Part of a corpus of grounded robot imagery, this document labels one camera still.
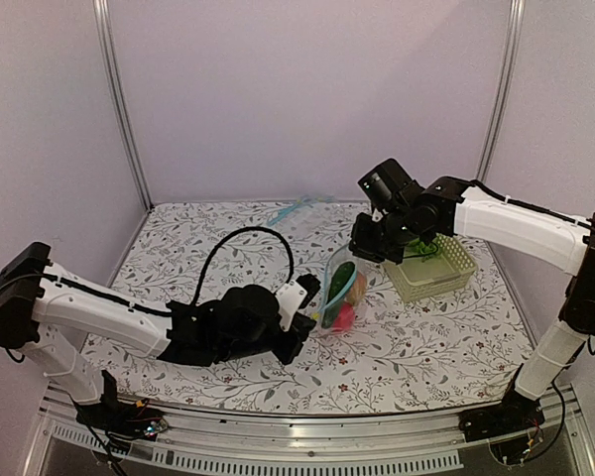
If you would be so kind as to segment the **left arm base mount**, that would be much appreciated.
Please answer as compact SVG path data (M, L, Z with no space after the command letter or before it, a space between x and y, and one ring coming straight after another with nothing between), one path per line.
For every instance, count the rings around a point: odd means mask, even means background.
M154 441L168 429L164 413L152 408L148 399L133 404L119 401L115 378L107 371L102 371L101 375L103 393L99 399L88 405L74 403L78 422L124 440Z

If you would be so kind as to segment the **clear zip bag blue zipper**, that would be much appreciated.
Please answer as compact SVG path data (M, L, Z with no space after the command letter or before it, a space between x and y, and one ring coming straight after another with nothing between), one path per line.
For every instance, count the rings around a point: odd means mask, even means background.
M345 244L328 259L317 312L312 316L320 335L350 331L364 308L368 289L364 262Z

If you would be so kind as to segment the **red toy apple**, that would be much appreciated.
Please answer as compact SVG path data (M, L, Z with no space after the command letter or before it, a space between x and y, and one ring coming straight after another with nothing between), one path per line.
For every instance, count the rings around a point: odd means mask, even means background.
M333 331L339 331L339 332L348 331L353 327L353 325L355 323L355 319L356 319L356 312L355 312L354 307L350 303L345 302L340 307L337 317L333 321L331 329Z

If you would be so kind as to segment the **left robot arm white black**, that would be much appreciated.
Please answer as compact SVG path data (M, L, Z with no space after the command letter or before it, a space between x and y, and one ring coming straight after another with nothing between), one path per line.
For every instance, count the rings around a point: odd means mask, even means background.
M43 369L107 430L127 422L114 380L94 370L61 334L70 327L125 343L143 356L190 367L272 353L289 365L315 322L303 310L319 279L289 274L272 292L232 287L221 298L189 303L145 301L70 273L34 242L0 272L0 348L17 351Z

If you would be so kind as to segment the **dark green toy cucumber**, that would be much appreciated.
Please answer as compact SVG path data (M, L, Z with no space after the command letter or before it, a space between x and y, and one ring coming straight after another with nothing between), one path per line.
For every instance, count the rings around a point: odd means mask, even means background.
M321 327L331 328L340 307L345 302L345 296L352 286L356 276L356 266L351 261L339 265L333 273L328 288L327 301L324 305Z

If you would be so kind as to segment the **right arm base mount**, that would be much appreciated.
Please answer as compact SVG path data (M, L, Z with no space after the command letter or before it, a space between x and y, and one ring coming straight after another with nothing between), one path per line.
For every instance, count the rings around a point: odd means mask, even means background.
M539 399L523 397L513 387L497 404L458 415L458 427L465 440L488 440L492 456L505 466L527 461L543 442L543 423Z

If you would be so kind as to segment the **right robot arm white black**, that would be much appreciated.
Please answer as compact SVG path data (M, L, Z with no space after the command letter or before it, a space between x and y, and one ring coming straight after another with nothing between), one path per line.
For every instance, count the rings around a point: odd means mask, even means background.
M400 264L415 239L430 244L439 235L462 236L512 249L569 276L556 322L515 374L510 397L494 408L497 429L515 431L530 418L530 401L595 336L595 213L568 216L501 195L477 179L441 177L423 187L393 158L358 185L372 211L360 213L352 227L349 249L358 258Z

